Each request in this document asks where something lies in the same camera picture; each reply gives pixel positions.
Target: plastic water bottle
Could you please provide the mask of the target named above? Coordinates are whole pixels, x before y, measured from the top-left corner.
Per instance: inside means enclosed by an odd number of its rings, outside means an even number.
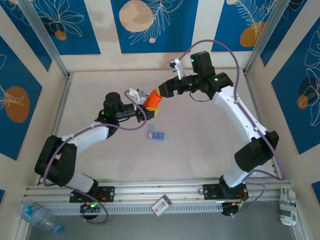
[[[62,226],[57,224],[55,216],[46,207],[34,201],[24,201],[20,206],[18,214],[38,229],[54,232],[55,234],[62,230]]]

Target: green led light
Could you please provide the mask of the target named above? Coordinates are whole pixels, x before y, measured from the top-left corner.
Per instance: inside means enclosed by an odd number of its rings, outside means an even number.
[[[91,204],[90,207],[91,207],[91,208],[94,208],[94,207],[96,207],[97,205],[98,205],[98,203],[97,203],[97,202],[94,202],[94,203]]]

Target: white leaf drawing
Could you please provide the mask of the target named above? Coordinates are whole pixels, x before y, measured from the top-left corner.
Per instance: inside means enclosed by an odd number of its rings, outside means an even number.
[[[255,32],[255,39],[258,39],[261,32],[262,22],[271,13],[277,0],[264,0],[263,5],[259,8],[256,0],[237,0],[234,5],[237,6],[240,16],[245,19],[248,26],[252,26]]]
[[[173,2],[179,1],[179,3],[173,8]],[[140,32],[133,32],[129,39],[132,39],[130,45],[133,45],[140,40],[146,42],[149,39],[157,39],[161,35],[162,31],[166,30],[171,24],[169,14],[177,10],[184,0],[146,0],[145,4],[151,9],[153,14],[152,25]]]
[[[304,65],[307,67],[306,74],[309,86],[302,94],[305,98],[303,102],[299,102],[299,107],[301,109],[311,107],[310,126],[315,127],[320,124],[320,25],[310,40]]]
[[[0,54],[0,70],[5,66],[7,56]],[[24,104],[21,102],[24,97],[14,97],[8,94],[0,85],[0,109],[3,109],[5,105],[10,106],[10,103],[17,104],[23,106]]]
[[[1,0],[11,11],[12,15],[29,25],[17,4],[8,0]],[[82,37],[83,33],[77,24],[81,23],[85,16],[76,11],[69,10],[69,0],[33,0],[31,4],[44,25],[49,25],[54,33],[61,31],[64,34],[70,33]]]
[[[26,19],[25,15],[21,11],[18,4],[15,4],[9,0],[1,0],[4,6],[10,10],[11,14],[18,20],[22,21],[24,24],[30,26],[28,20]]]
[[[286,7],[286,10],[282,14],[282,16],[288,20],[289,12],[296,12],[301,9],[302,5],[304,4],[305,0],[300,0],[300,2],[290,1],[288,6]]]

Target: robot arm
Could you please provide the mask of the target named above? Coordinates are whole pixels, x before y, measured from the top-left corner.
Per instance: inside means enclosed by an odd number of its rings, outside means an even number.
[[[180,95],[184,92],[194,93],[200,90],[207,94],[210,100],[213,100],[226,113],[244,145],[234,155],[235,165],[220,178],[221,184],[218,191],[224,192],[225,198],[232,198],[234,197],[233,189],[241,187],[245,177],[254,168],[265,164],[273,157],[271,150],[257,130],[260,130],[264,134],[273,148],[276,148],[279,136],[275,131],[268,132],[250,113],[239,96],[235,100],[233,82],[225,73],[215,73],[215,68],[212,66],[208,52],[199,52],[190,57],[193,72],[196,75],[181,78],[181,73],[184,73],[181,69],[181,62],[178,59],[172,60],[169,62],[169,65],[174,72],[178,72],[178,77],[161,84],[158,87],[158,92],[161,96],[170,98],[173,97],[174,91],[177,91]],[[237,103],[241,104],[250,118],[255,122],[256,127],[252,126]]]
[[[271,150],[257,130],[259,129],[264,134],[274,148],[278,144],[279,136],[275,131],[268,132],[250,113],[239,96],[235,100],[233,82],[223,72],[216,74],[208,52],[204,51],[191,55],[191,62],[195,75],[186,76],[181,62],[175,59],[169,62],[169,65],[174,72],[177,71],[178,76],[161,84],[156,90],[152,91],[148,98],[143,91],[133,89],[130,90],[129,95],[137,105],[142,107],[146,120],[156,115],[158,111],[157,105],[162,97],[171,98],[174,96],[175,91],[177,91],[178,95],[184,92],[194,93],[201,91],[210,100],[213,100],[231,120],[244,147],[234,155],[235,165],[231,170],[220,177],[217,186],[211,187],[208,199],[239,200],[238,192],[246,187],[242,183],[243,179],[254,168],[263,165],[273,157]],[[256,128],[252,126],[241,111],[237,102],[241,103],[251,119],[256,123]],[[83,173],[75,171],[76,157],[93,144],[110,138],[117,130],[113,126],[119,126],[120,120],[131,117],[136,117],[138,122],[145,120],[144,115],[136,108],[136,105],[132,103],[123,104],[118,93],[108,93],[103,102],[103,110],[99,112],[98,118],[94,123],[89,126],[92,128],[91,130],[80,135],[71,134],[61,138],[50,136],[46,140],[36,163],[35,172],[43,176],[54,152],[65,140],[72,138],[59,152],[59,158],[54,159],[47,178],[60,187],[67,186],[77,189],[95,198],[99,194],[98,182]],[[113,126],[107,127],[103,124],[112,124]]]

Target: black cable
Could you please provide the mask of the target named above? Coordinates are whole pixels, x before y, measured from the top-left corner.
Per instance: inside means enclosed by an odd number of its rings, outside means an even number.
[[[130,119],[130,117],[128,117],[128,118],[126,118],[126,119],[124,119],[124,120],[119,121],[119,123],[123,123],[123,122],[125,122],[125,121],[128,121],[129,119]]]
[[[198,193],[201,194],[201,195],[205,195],[204,188],[203,188],[203,187],[200,187],[200,188],[198,189]]]
[[[192,100],[193,100],[193,101],[195,101],[195,102],[202,102],[202,103],[205,103],[205,102],[210,101],[210,98],[209,98],[208,100],[195,100],[195,99],[192,97],[191,93],[192,93],[192,92],[189,92],[189,96],[190,96],[190,97],[192,98]]]

